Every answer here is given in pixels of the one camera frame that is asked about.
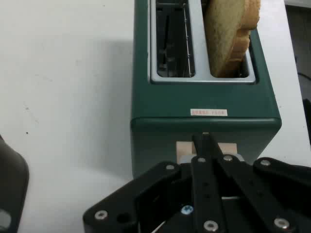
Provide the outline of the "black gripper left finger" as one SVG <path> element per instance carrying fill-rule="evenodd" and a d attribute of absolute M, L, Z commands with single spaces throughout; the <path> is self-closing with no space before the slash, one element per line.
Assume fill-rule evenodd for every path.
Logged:
<path fill-rule="evenodd" d="M 216 158 L 222 152 L 209 133 L 194 135 L 190 163 L 161 162 L 90 207 L 83 215 L 87 233 L 224 233 L 225 215 Z"/>

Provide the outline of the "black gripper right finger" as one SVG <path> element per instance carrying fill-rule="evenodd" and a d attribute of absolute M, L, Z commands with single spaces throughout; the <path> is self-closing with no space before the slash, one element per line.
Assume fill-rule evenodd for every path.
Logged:
<path fill-rule="evenodd" d="M 264 157 L 252 165 L 223 154 L 205 134 L 210 184 L 220 193 L 215 222 L 224 233 L 309 233 L 311 169 Z"/>

